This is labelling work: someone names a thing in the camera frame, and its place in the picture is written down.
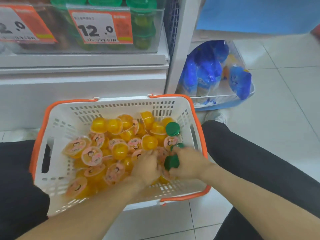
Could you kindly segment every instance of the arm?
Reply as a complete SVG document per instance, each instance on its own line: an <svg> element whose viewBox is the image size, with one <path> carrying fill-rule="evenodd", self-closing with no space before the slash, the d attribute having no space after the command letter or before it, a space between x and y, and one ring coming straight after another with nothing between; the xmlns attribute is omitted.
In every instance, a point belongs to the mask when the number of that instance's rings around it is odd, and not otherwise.
<svg viewBox="0 0 320 240"><path fill-rule="evenodd" d="M284 198L209 162L192 148L174 147L180 165L170 174L198 178L221 193L265 240L320 239L320 219Z"/></svg>
<svg viewBox="0 0 320 240"><path fill-rule="evenodd" d="M139 157L131 176L33 228L18 240L101 240L125 206L160 176L157 152Z"/></svg>

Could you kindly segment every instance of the person's right hand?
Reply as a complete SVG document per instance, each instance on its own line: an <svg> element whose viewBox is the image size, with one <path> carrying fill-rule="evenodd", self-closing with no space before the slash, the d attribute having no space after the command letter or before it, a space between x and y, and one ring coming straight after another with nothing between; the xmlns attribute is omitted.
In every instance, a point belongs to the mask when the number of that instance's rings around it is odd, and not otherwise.
<svg viewBox="0 0 320 240"><path fill-rule="evenodd" d="M180 165L178 168L171 168L169 173L172 176L184 179L199 179L201 174L213 165L200 152L193 148L179 148L174 146L172 149L178 154Z"/></svg>

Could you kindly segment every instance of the white plastic basket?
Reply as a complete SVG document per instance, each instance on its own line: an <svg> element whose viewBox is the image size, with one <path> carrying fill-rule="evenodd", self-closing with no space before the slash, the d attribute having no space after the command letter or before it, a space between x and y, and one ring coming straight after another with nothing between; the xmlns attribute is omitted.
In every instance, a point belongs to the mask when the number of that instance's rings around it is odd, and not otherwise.
<svg viewBox="0 0 320 240"><path fill-rule="evenodd" d="M138 119L139 113L143 111L152 111L158 120L163 116L171 116L180 125L182 142L198 149L207 157L201 124L192 100L185 95L58 101L46 110L30 164L34 184L50 196L49 216L85 200L69 202L64 197L70 181L75 178L73 159L61 153L65 145L75 137L87 134L96 117L115 118L126 113ZM42 173L47 144L51 148L50 166L47 173ZM167 201L187 200L205 195L209 190L210 187L199 180L175 180L167 185L156 184L144 189L125 210L162 205Z"/></svg>

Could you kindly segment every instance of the green bottle cap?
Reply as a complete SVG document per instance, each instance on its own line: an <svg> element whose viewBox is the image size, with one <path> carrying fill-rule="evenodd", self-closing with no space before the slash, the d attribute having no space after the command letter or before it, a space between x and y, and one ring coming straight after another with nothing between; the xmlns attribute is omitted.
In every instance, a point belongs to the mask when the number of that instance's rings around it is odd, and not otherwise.
<svg viewBox="0 0 320 240"><path fill-rule="evenodd" d="M140 9L157 9L157 0L126 0L128 7ZM151 12L151 10L139 10L139 13Z"/></svg>
<svg viewBox="0 0 320 240"><path fill-rule="evenodd" d="M52 5L58 6L59 9L66 10L66 4L85 5L87 0L50 0Z"/></svg>
<svg viewBox="0 0 320 240"><path fill-rule="evenodd" d="M120 7L122 0L88 0L90 5L104 7Z"/></svg>
<svg viewBox="0 0 320 240"><path fill-rule="evenodd" d="M180 125L176 122L170 122L165 127L168 136L176 136L180 133Z"/></svg>
<svg viewBox="0 0 320 240"><path fill-rule="evenodd" d="M172 145L172 146L170 147L170 151L172 151L174 147L184 148L184 144L183 144L183 143L178 143L178 144L176 144L176 145Z"/></svg>
<svg viewBox="0 0 320 240"><path fill-rule="evenodd" d="M171 168L178 168L180 165L178 155L167 156L164 161L164 168L170 171Z"/></svg>

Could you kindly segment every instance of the forearm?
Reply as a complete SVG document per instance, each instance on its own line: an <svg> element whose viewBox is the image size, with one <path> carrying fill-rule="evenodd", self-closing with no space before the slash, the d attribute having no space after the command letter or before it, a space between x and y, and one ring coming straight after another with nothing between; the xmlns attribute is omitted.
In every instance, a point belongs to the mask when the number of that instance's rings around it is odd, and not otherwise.
<svg viewBox="0 0 320 240"><path fill-rule="evenodd" d="M50 217L19 240L100 240L143 184L129 177L110 189Z"/></svg>
<svg viewBox="0 0 320 240"><path fill-rule="evenodd" d="M216 164L200 179L220 192L263 239L320 239L320 219Z"/></svg>

